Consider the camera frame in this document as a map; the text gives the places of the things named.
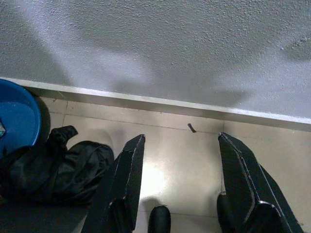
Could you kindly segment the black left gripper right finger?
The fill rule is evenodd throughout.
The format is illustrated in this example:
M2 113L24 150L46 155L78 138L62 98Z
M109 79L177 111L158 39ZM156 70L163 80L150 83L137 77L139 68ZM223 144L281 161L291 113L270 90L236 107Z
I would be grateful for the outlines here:
M242 141L218 136L225 193L218 220L230 233L304 233L280 187Z

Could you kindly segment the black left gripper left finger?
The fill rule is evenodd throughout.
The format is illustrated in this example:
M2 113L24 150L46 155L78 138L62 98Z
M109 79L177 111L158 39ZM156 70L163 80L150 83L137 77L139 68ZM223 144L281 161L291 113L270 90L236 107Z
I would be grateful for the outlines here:
M129 140L103 175L81 233L132 233L136 227L145 135Z

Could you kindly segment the large black garment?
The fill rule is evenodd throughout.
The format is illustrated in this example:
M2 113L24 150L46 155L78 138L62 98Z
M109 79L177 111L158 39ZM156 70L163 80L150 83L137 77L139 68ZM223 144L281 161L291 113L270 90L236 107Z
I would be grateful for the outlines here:
M0 196L13 202L89 205L114 162L106 144L81 141L73 126L52 129L44 144L24 146L0 159Z

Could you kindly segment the black robot foot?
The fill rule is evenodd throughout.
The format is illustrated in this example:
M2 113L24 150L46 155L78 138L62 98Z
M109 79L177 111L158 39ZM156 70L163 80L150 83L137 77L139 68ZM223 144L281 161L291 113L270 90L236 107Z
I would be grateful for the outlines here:
M160 205L152 209L149 216L148 233L171 233L171 213L167 206Z

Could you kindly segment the grey skirting board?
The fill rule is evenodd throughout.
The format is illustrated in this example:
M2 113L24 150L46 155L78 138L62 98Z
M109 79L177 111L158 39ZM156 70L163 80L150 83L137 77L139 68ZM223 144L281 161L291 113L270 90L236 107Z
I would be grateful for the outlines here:
M19 84L40 97L311 132L311 118L107 92L23 79L5 78L5 80Z

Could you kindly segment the blue plastic basin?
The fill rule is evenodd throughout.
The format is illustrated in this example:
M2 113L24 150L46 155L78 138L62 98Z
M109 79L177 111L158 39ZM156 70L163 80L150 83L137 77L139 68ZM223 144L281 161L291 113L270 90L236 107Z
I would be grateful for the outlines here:
M6 134L0 138L0 159L23 146L36 144L41 131L41 111L24 87L0 79L0 119Z

